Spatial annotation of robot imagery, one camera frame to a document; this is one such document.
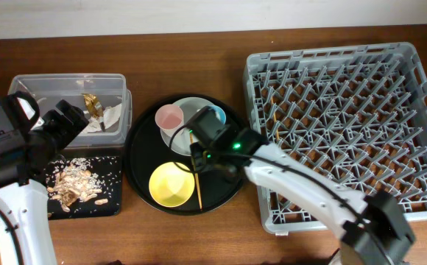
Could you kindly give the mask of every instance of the wooden table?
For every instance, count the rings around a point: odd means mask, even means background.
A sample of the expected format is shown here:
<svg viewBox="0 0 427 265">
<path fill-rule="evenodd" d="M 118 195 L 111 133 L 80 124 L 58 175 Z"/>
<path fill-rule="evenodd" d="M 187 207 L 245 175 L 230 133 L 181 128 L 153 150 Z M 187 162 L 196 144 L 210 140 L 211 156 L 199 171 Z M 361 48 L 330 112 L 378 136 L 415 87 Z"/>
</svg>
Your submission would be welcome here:
<svg viewBox="0 0 427 265">
<path fill-rule="evenodd" d="M 0 97 L 17 74 L 120 73 L 135 118 L 173 93 L 215 97 L 246 118 L 241 77 L 249 54 L 398 41 L 416 46 L 427 76 L 427 26 L 0 40 Z M 250 183 L 220 209 L 190 217 L 155 210 L 123 184 L 119 215 L 50 222 L 59 264 L 273 264 L 327 258 L 338 247 L 329 231 L 266 233 Z M 417 243 L 406 259 L 427 264 L 427 222 L 412 227 Z"/>
</svg>

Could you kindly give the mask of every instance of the gray plastic bin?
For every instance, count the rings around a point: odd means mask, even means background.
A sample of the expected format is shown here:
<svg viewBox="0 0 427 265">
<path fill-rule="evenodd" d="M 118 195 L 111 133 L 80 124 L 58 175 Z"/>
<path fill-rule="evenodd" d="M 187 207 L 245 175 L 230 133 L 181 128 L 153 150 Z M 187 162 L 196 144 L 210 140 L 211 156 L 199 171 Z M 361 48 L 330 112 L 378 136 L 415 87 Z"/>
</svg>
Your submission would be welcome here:
<svg viewBox="0 0 427 265">
<path fill-rule="evenodd" d="M 16 91 L 31 93 L 43 115 L 64 99 L 86 110 L 82 93 L 97 95 L 104 107 L 122 103 L 119 121 L 105 132 L 79 134 L 67 148 L 85 146 L 122 146 L 132 124 L 132 95 L 121 74 L 28 74 L 14 77 L 9 94 Z"/>
<path fill-rule="evenodd" d="M 413 45 L 252 54 L 243 83 L 252 129 L 324 177 L 383 189 L 409 221 L 427 220 L 427 79 Z M 326 228 L 274 191 L 258 187 L 258 198 L 269 233 Z"/>
</svg>

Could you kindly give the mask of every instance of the white wall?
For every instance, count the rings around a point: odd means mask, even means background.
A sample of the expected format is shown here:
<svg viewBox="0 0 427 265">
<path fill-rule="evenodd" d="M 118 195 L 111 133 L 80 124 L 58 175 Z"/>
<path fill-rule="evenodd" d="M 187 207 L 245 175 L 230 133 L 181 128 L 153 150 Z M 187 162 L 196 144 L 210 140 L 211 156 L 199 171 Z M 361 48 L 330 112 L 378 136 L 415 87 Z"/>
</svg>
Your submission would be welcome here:
<svg viewBox="0 0 427 265">
<path fill-rule="evenodd" d="M 427 0 L 0 0 L 0 38 L 427 24 Z"/>
</svg>

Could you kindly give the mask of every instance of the chopstick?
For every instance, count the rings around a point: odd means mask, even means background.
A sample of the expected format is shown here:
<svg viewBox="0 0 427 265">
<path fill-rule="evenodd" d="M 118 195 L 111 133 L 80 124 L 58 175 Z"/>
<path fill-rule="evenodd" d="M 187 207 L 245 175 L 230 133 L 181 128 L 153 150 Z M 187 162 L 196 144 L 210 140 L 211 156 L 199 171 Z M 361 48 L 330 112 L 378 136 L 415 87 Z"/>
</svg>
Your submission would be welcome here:
<svg viewBox="0 0 427 265">
<path fill-rule="evenodd" d="M 273 105 L 274 105 L 274 101 L 272 100 L 272 96 L 271 96 L 271 109 L 272 109 Z M 273 116 L 274 116 L 274 124 L 275 124 L 275 122 L 277 121 L 277 119 L 275 118 L 275 112 L 274 112 Z M 279 130 L 275 131 L 275 137 L 277 138 L 277 140 L 279 142 Z"/>
<path fill-rule="evenodd" d="M 191 139 L 191 144 L 194 143 L 194 139 L 192 138 L 192 132 L 189 133 L 189 138 Z M 194 163 L 194 159 L 191 158 L 192 166 L 194 167 L 194 170 L 196 170 L 196 165 Z M 196 189 L 197 189 L 197 197 L 199 198 L 199 206 L 200 210 L 202 210 L 202 198 L 200 196 L 200 185 L 199 185 L 199 175 L 197 173 L 194 173 L 194 178 L 196 180 Z"/>
</svg>

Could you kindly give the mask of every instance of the wire rack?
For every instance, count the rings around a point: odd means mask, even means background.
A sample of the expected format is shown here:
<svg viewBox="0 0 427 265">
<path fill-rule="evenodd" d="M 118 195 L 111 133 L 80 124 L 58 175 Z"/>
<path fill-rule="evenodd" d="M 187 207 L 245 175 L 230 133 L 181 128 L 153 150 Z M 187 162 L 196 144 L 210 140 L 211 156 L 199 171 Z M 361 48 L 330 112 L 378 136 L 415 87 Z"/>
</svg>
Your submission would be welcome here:
<svg viewBox="0 0 427 265">
<path fill-rule="evenodd" d="M 427 80 L 411 44 L 252 54 L 244 84 L 252 128 L 284 152 L 427 219 Z M 258 195 L 268 232 L 324 228 L 280 194 Z"/>
</svg>

